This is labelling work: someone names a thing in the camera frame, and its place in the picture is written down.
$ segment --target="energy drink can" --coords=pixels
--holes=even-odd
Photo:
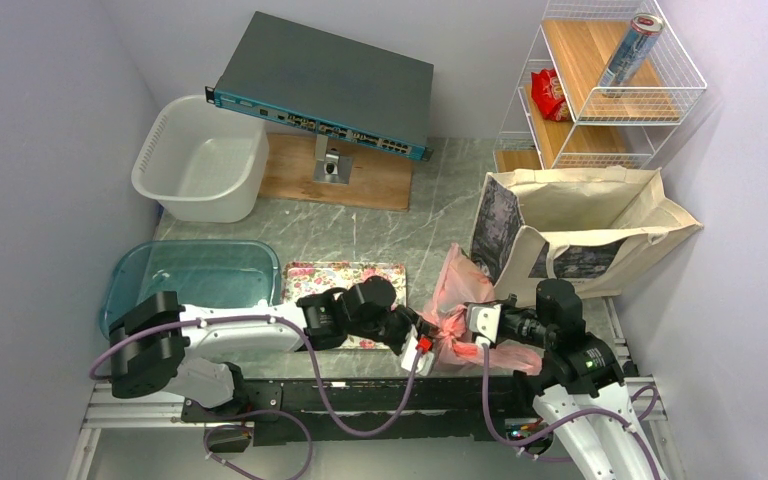
[[[608,67],[599,80],[599,86],[626,85],[643,65],[646,55],[655,46],[663,29],[664,21],[660,17],[649,13],[635,15],[617,51],[608,62]]]

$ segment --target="red snack bag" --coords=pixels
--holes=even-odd
[[[531,98],[546,120],[563,122],[570,119],[564,89],[555,69],[531,73]]]

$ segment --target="marble countertop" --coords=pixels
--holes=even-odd
[[[293,261],[402,263],[408,306],[419,310],[431,298],[451,244],[469,248],[484,176],[496,168],[493,142],[431,139],[434,157],[414,165],[408,212],[259,198],[248,217],[232,224],[181,222],[164,213],[155,240],[260,240],[282,267]],[[584,307],[590,330],[613,345],[605,303],[586,300]],[[389,350],[330,350],[317,357],[326,377],[405,376]],[[222,360],[240,363],[250,378],[313,376],[306,353],[236,352]],[[432,375],[480,375],[480,368]]]

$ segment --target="wooden shelf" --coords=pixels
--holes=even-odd
[[[328,140],[329,148],[354,159],[348,185],[313,181],[316,137],[270,133],[261,197],[289,198],[351,207],[407,211],[413,161],[357,143]]]
[[[528,102],[528,110],[534,123],[537,146],[543,155],[546,168],[552,168],[561,147],[564,146],[573,122],[545,120],[531,98],[531,84],[526,84],[520,94]],[[625,142],[619,129],[611,126],[579,125],[567,142],[564,153],[626,153]]]
[[[680,115],[666,91],[628,93],[616,98],[594,92],[598,99],[591,99],[588,111],[581,111],[627,29],[628,22],[619,21],[543,20],[546,41],[575,118],[579,121],[599,121],[602,117],[622,121],[678,121]],[[664,88],[648,59],[628,86]]]
[[[518,168],[542,170],[537,150],[496,150],[496,169],[499,173],[513,172]]]

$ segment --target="pink plastic bag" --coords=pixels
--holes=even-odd
[[[453,243],[443,262],[434,295],[422,312],[422,317],[437,325],[440,331],[435,342],[441,364],[484,364],[484,352],[471,343],[466,328],[466,302],[495,300],[493,284],[468,258],[460,246]],[[490,350],[490,366],[520,370],[528,375],[540,373],[543,360],[531,348],[506,341]]]

